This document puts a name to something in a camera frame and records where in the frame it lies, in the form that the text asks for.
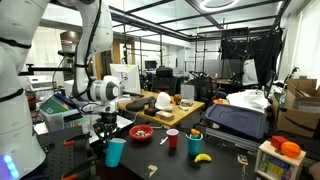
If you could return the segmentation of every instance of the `yellow banana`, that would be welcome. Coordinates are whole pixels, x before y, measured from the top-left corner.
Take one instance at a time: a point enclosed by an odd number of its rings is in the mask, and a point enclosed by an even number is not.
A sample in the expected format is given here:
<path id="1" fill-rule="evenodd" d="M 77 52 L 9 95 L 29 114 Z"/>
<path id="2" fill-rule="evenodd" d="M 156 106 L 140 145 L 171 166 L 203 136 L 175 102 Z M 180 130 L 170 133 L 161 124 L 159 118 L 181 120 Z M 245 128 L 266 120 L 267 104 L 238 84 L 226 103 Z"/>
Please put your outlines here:
<path id="1" fill-rule="evenodd" d="M 198 161 L 209 161 L 211 162 L 211 157 L 208 154 L 198 154 L 194 159 L 194 162 L 197 163 Z"/>

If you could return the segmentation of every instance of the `metal frame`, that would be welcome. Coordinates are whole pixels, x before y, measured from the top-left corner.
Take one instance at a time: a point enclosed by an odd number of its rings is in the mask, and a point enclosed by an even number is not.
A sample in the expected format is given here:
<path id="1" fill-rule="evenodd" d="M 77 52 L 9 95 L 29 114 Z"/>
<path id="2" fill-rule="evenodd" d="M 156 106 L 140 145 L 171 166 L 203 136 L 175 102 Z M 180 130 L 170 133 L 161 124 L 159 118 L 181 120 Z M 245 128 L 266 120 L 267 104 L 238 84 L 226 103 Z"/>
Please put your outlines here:
<path id="1" fill-rule="evenodd" d="M 162 35 L 170 36 L 170 37 L 177 38 L 180 40 L 192 42 L 195 40 L 195 38 L 190 35 L 184 34 L 181 31 L 192 30 L 192 29 L 196 29 L 196 28 L 208 28 L 208 27 L 217 27 L 218 29 L 222 30 L 223 25 L 244 23 L 244 22 L 249 22 L 249 21 L 257 21 L 257 20 L 270 19 L 270 18 L 275 18 L 273 25 L 270 27 L 270 30 L 274 29 L 279 25 L 282 15 L 284 14 L 285 10 L 287 9 L 288 5 L 291 2 L 291 0 L 265 0 L 262 2 L 258 2 L 258 3 L 237 6 L 237 7 L 233 7 L 233 8 L 229 8 L 229 9 L 206 13 L 203 10 L 201 10 L 201 8 L 199 7 L 199 3 L 197 1 L 194 1 L 194 0 L 185 0 L 185 1 L 191 7 L 193 7 L 197 12 L 199 12 L 199 15 L 177 18 L 177 19 L 172 19 L 172 20 L 163 21 L 163 22 L 159 22 L 159 23 L 154 23 L 154 22 L 149 21 L 145 18 L 136 16 L 133 13 L 138 12 L 138 11 L 142 11 L 145 9 L 149 9 L 149 8 L 154 8 L 154 7 L 157 7 L 157 6 L 165 4 L 165 3 L 174 2 L 174 0 L 162 0 L 162 1 L 159 0 L 158 2 L 151 3 L 151 4 L 148 4 L 145 6 L 141 6 L 141 7 L 129 10 L 129 11 L 122 11 L 120 9 L 117 9 L 117 8 L 110 6 L 112 19 L 114 21 L 121 23 L 121 24 L 115 25 L 113 27 L 119 27 L 119 26 L 122 26 L 123 24 L 130 24 L 130 25 L 135 26 L 137 28 L 140 28 L 142 30 L 148 29 L 150 31 L 153 31 L 153 32 L 155 32 L 154 35 L 162 34 Z M 220 23 L 220 24 L 214 18 L 211 17 L 211 15 L 215 15 L 215 14 L 232 12 L 232 11 L 247 9 L 247 8 L 253 8 L 253 7 L 263 6 L 263 5 L 277 3 L 277 2 L 283 2 L 282 7 L 281 7 L 280 11 L 278 12 L 278 14 L 273 15 L 273 16 L 245 19 L 245 20 L 239 20 L 239 21 L 234 21 L 234 22 L 225 22 L 225 23 Z M 64 6 L 64 5 L 60 4 L 59 2 L 57 2 L 56 0 L 51 0 L 51 3 L 56 4 L 56 5 L 60 5 L 60 6 Z M 189 20 L 189 19 L 194 19 L 194 18 L 199 18 L 199 17 L 205 17 L 209 22 L 212 23 L 212 25 L 200 26 L 200 27 L 190 27 L 190 28 L 184 28 L 184 29 L 178 29 L 178 30 L 174 30 L 174 29 L 171 29 L 171 28 L 168 28 L 168 27 L 165 27 L 162 25 L 162 24 L 166 24 L 166 23 Z"/>

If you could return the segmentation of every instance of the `red bowl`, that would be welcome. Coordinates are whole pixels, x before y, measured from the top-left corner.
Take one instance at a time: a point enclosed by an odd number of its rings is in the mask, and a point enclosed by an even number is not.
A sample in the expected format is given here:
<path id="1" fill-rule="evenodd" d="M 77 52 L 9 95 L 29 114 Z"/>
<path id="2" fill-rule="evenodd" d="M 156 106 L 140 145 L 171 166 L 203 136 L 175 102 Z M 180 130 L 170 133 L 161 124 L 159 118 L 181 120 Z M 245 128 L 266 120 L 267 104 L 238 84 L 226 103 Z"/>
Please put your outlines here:
<path id="1" fill-rule="evenodd" d="M 136 132 L 138 131 L 144 131 L 144 132 L 150 132 L 146 136 L 137 136 Z M 131 138 L 137 140 L 137 141 L 146 141 L 153 135 L 153 129 L 150 126 L 147 125 L 137 125 L 130 129 L 129 135 Z"/>

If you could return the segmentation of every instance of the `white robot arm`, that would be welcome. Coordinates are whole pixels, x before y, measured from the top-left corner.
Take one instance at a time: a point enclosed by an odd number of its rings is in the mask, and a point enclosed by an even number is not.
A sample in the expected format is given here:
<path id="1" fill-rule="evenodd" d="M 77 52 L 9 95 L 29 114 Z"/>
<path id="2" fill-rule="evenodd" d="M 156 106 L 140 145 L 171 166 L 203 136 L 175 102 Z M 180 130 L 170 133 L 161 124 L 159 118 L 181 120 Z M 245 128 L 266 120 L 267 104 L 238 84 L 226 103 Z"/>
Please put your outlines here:
<path id="1" fill-rule="evenodd" d="M 101 101 L 102 112 L 114 113 L 119 95 L 116 77 L 92 80 L 87 60 L 95 53 L 110 50 L 113 40 L 111 15 L 106 1 L 59 0 L 75 6 L 83 19 L 83 36 L 77 46 L 73 97 L 82 101 Z M 33 35 L 49 0 L 0 0 L 0 177 L 20 179 L 45 159 L 40 147 L 17 74 L 25 64 Z M 103 114 L 97 126 L 114 128 L 114 119 Z"/>

